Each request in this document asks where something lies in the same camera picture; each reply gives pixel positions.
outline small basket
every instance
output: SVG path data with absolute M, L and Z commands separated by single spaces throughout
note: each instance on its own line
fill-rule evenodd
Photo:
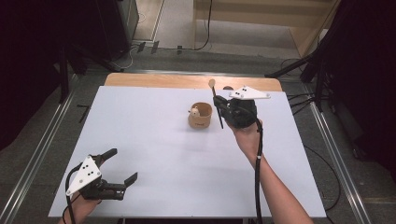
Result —
M 212 117 L 212 106 L 207 103 L 199 102 L 192 105 L 193 108 L 198 108 L 199 116 L 189 114 L 189 124 L 194 129 L 204 129 L 209 127 L 210 118 Z

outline black stand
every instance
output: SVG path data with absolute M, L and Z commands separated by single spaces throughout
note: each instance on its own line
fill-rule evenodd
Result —
M 296 69 L 304 64 L 306 64 L 306 67 L 304 71 L 300 75 L 300 80 L 303 83 L 310 82 L 316 74 L 318 74 L 318 79 L 317 79 L 317 86 L 315 90 L 315 104 L 318 107 L 318 110 L 321 112 L 321 95 L 323 91 L 323 82 L 327 73 L 327 67 L 325 66 L 326 62 L 326 56 L 329 51 L 331 51 L 332 43 L 337 42 L 337 37 L 338 33 L 340 33 L 340 27 L 342 23 L 345 20 L 345 17 L 348 15 L 349 10 L 351 9 L 350 6 L 347 4 L 344 4 L 344 1 L 341 2 L 339 6 L 339 10 L 337 11 L 334 20 L 332 22 L 332 25 L 327 32 L 327 34 L 324 36 L 324 38 L 320 41 L 318 44 L 318 47 L 315 49 L 314 52 L 311 54 L 305 56 L 301 60 L 292 63 L 289 66 L 286 66 L 285 68 L 274 72 L 269 75 L 265 75 L 265 77 L 281 77 L 285 74 L 287 74 L 289 71 Z
M 67 95 L 69 94 L 69 76 L 67 72 L 67 62 L 70 62 L 70 65 L 76 74 L 84 75 L 87 71 L 87 65 L 78 54 L 84 55 L 92 59 L 94 62 L 102 65 L 109 72 L 122 72 L 122 70 L 118 71 L 113 65 L 105 62 L 103 59 L 97 57 L 88 50 L 63 41 L 63 43 L 61 43 L 59 47 L 59 64 L 61 73 L 61 99 L 59 101 L 60 104 L 64 102 Z

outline wooden panel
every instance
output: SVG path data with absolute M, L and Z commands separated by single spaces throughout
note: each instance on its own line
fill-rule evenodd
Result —
M 226 86 L 236 90 L 247 85 L 259 91 L 282 91 L 279 81 L 275 78 L 164 74 L 112 73 L 108 75 L 105 86 L 210 89 L 208 82 L 211 78 L 216 80 L 215 89 L 217 90 L 222 90 Z
M 329 26 L 340 0 L 213 0 L 211 20 L 289 26 L 297 50 L 306 56 Z M 194 0 L 194 20 L 207 20 L 209 0 Z

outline human arm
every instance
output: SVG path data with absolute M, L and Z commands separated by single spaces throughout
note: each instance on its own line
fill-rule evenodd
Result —
M 95 209 L 96 205 L 101 202 L 100 200 L 85 200 L 78 192 L 73 195 L 71 201 L 76 224 L 83 223 L 85 218 Z M 69 208 L 64 211 L 64 220 L 61 218 L 58 222 L 58 224 L 64 223 L 72 223 Z
M 255 167 L 260 134 L 254 123 L 245 129 L 235 129 L 231 125 L 236 143 Z M 260 163 L 260 182 L 268 207 L 276 224 L 313 223 L 294 195 L 276 175 L 264 156 Z

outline white gripper bracket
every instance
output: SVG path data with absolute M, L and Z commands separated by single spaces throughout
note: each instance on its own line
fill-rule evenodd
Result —
M 91 156 L 87 156 L 81 167 L 79 168 L 76 177 L 74 178 L 72 184 L 66 192 L 67 196 L 72 195 L 76 191 L 84 188 L 88 184 L 90 184 L 93 180 L 101 176 L 102 174 L 99 171 L 95 161 Z
M 236 91 L 230 92 L 230 97 L 239 100 L 270 99 L 271 95 L 267 92 L 257 91 L 249 86 L 244 86 Z

